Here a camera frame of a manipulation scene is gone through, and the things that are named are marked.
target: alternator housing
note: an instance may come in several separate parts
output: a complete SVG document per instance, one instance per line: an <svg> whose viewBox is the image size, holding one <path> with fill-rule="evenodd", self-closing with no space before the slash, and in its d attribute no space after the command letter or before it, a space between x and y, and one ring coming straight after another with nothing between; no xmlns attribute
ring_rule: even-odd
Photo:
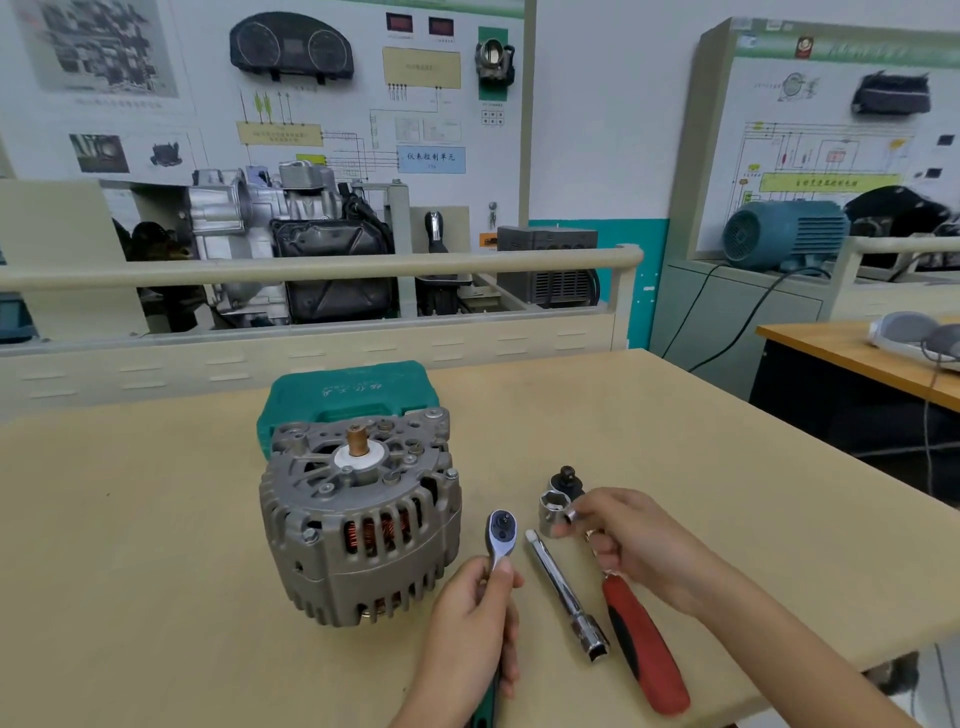
<svg viewBox="0 0 960 728"><path fill-rule="evenodd" d="M260 507L298 609L355 626L406 611L434 588L460 545L449 435L441 407L276 429ZM366 454L351 454L357 437L367 438Z"/></svg>

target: photo of engine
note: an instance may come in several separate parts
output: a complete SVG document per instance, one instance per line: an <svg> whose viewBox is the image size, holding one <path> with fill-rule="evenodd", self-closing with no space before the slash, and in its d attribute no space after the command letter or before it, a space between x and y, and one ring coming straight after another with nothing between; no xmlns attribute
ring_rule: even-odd
<svg viewBox="0 0 960 728"><path fill-rule="evenodd" d="M45 89L177 95L155 0L14 0L14 7Z"/></svg>

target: finger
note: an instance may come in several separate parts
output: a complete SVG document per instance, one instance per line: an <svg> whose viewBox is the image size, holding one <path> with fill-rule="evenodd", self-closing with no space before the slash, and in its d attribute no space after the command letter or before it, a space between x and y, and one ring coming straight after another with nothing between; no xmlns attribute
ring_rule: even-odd
<svg viewBox="0 0 960 728"><path fill-rule="evenodd" d="M604 571L620 571L622 562L620 555L616 553L597 554L597 564Z"/></svg>
<svg viewBox="0 0 960 728"><path fill-rule="evenodd" d="M487 590L476 608L476 614L499 634L507 621L507 609L514 590L514 565L504 557L487 579Z"/></svg>
<svg viewBox="0 0 960 728"><path fill-rule="evenodd" d="M555 539L562 539L567 536L576 536L596 531L605 526L602 516L596 514L582 513L577 509L577 519L573 523L557 523L550 530L550 535Z"/></svg>
<svg viewBox="0 0 960 728"><path fill-rule="evenodd" d="M580 516L574 525L578 533L603 528L614 534L622 532L630 517L629 505L638 508L637 502L647 496L637 491L622 488L595 488L573 501L572 508Z"/></svg>
<svg viewBox="0 0 960 728"><path fill-rule="evenodd" d="M483 596L482 582L488 563L483 556L467 559L446 582L441 599L459 605L465 613L471 611Z"/></svg>
<svg viewBox="0 0 960 728"><path fill-rule="evenodd" d="M632 488L603 488L607 494L614 500L631 505L634 508L643 509L654 500L643 491L635 491Z"/></svg>
<svg viewBox="0 0 960 728"><path fill-rule="evenodd" d="M620 551L620 544L616 542L613 536L608 536L606 533L594 531L590 534L589 542L593 553L597 555L601 553L619 553Z"/></svg>
<svg viewBox="0 0 960 728"><path fill-rule="evenodd" d="M503 625L503 639L507 642L516 642L520 633L520 612L516 608L514 601L510 600L507 607L507 621Z"/></svg>
<svg viewBox="0 0 960 728"><path fill-rule="evenodd" d="M500 657L500 674L511 683L520 679L520 662L517 658L515 643L503 644L503 654Z"/></svg>

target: yellow label box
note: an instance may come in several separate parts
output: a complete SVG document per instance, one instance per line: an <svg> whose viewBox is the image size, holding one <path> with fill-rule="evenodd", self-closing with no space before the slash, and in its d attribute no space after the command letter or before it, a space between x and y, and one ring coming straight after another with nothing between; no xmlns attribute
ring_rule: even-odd
<svg viewBox="0 0 960 728"><path fill-rule="evenodd" d="M320 124L258 124L237 122L242 144L267 147L322 147L324 133Z"/></svg>
<svg viewBox="0 0 960 728"><path fill-rule="evenodd" d="M857 175L824 172L768 172L760 192L869 192L899 184L900 175Z"/></svg>
<svg viewBox="0 0 960 728"><path fill-rule="evenodd" d="M460 88L460 54L385 47L383 80L387 84Z"/></svg>

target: blue label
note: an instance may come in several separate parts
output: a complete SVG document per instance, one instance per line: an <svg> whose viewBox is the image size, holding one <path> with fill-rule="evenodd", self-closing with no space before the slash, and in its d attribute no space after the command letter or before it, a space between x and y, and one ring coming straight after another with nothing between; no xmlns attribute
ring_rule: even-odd
<svg viewBox="0 0 960 728"><path fill-rule="evenodd" d="M400 172L408 175L465 175L467 147L404 147L397 145Z"/></svg>

